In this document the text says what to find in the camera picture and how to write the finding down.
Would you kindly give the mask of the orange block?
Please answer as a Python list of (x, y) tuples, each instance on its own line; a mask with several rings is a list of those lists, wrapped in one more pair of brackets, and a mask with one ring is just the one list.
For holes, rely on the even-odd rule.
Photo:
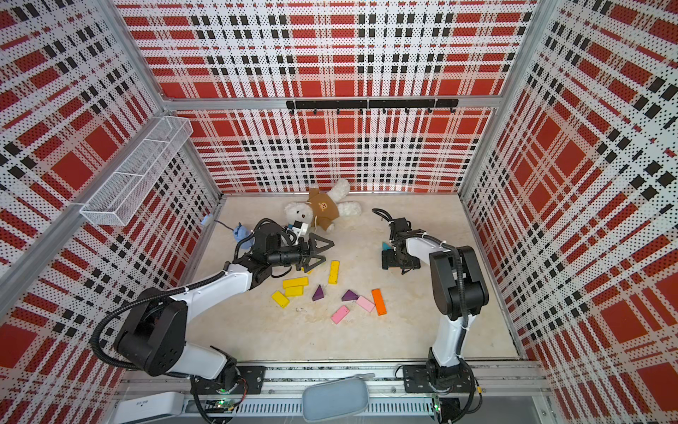
[(381, 290), (373, 289), (372, 297), (378, 316), (386, 316), (387, 308)]

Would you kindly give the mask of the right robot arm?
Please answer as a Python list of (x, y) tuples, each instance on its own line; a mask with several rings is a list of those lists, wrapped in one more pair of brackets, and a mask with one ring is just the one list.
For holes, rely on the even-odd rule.
[(434, 303), (441, 314), (425, 365), (404, 367), (405, 389), (410, 393), (475, 392), (463, 349), (473, 321), (489, 302), (489, 291), (473, 248), (453, 247), (382, 208), (372, 212), (388, 222), (390, 230), (390, 248), (381, 253), (381, 266), (405, 274), (427, 265)]

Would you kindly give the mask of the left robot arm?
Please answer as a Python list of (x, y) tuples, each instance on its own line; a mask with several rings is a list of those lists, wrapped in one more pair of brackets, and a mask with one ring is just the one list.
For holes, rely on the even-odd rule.
[(236, 360), (216, 347), (191, 344), (188, 324), (230, 298), (272, 277), (276, 267), (308, 271), (326, 261), (334, 242), (317, 234), (298, 235), (269, 218), (238, 241), (232, 261), (211, 277), (162, 291), (146, 289), (137, 300), (114, 309), (95, 326), (93, 354), (119, 369), (149, 376), (187, 376), (228, 392), (245, 380)]

